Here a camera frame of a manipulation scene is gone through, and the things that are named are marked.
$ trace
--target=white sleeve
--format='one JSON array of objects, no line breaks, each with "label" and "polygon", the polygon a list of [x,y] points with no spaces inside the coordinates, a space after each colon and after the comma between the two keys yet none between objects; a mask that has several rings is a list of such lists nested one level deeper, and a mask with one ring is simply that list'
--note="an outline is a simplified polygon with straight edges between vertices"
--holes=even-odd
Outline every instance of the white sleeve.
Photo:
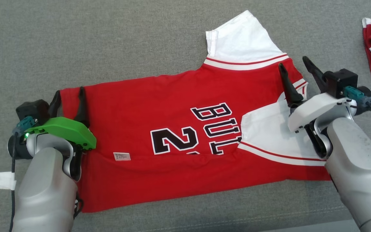
[{"label": "white sleeve", "polygon": [[283,55],[248,10],[206,31],[209,57],[228,62],[255,62]]}]

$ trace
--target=gray fabric surface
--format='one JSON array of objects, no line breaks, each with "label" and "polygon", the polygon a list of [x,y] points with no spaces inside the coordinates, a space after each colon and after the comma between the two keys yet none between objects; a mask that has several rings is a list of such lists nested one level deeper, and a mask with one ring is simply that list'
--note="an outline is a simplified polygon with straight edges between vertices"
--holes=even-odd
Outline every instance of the gray fabric surface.
[{"label": "gray fabric surface", "polygon": [[[24,101],[56,90],[197,69],[205,31],[250,10],[310,81],[301,57],[321,70],[346,68],[371,88],[362,42],[371,1],[0,0],[0,172],[10,170],[6,142]],[[371,113],[355,118],[371,138]],[[21,179],[29,160],[20,160]],[[10,192],[0,190],[0,231]],[[74,231],[259,231],[350,219],[330,182],[284,181],[81,214]]]}]

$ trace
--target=red and white striped trim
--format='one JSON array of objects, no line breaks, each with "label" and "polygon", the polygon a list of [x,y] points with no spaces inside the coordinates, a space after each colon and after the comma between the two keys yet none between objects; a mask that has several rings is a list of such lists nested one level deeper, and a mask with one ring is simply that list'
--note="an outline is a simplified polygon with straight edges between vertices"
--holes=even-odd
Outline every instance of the red and white striped trim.
[{"label": "red and white striped trim", "polygon": [[326,164],[325,161],[317,158],[314,159],[306,157],[291,157],[287,155],[276,154],[251,145],[246,141],[241,141],[237,148],[248,151],[267,160],[272,160],[279,163],[299,166],[324,166]]},{"label": "red and white striped trim", "polygon": [[207,56],[206,60],[204,61],[205,64],[214,66],[221,69],[228,69],[228,70],[253,70],[253,69],[260,69],[266,66],[269,66],[273,63],[277,63],[280,61],[283,61],[285,59],[288,59],[289,56],[286,53],[282,53],[281,55],[277,57],[273,57],[270,59],[265,59],[262,61],[256,61],[256,62],[245,62],[245,63],[233,63],[233,62],[227,62],[224,60],[219,60],[215,57]]}]

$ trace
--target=white care label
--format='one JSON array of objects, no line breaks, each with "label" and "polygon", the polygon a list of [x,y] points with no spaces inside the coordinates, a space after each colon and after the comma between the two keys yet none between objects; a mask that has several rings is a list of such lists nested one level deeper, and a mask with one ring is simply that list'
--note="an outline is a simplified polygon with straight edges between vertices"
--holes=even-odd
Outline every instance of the white care label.
[{"label": "white care label", "polygon": [[115,161],[131,160],[130,153],[114,152]]}]

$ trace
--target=green plastic part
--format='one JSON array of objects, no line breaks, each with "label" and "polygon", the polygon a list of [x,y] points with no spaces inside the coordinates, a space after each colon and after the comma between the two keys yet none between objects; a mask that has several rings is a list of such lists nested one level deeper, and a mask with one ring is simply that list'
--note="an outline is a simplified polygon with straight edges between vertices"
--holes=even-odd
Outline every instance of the green plastic part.
[{"label": "green plastic part", "polygon": [[64,138],[82,146],[85,150],[94,149],[97,145],[97,138],[82,123],[65,117],[49,119],[44,125],[31,127],[27,132],[49,133]]}]

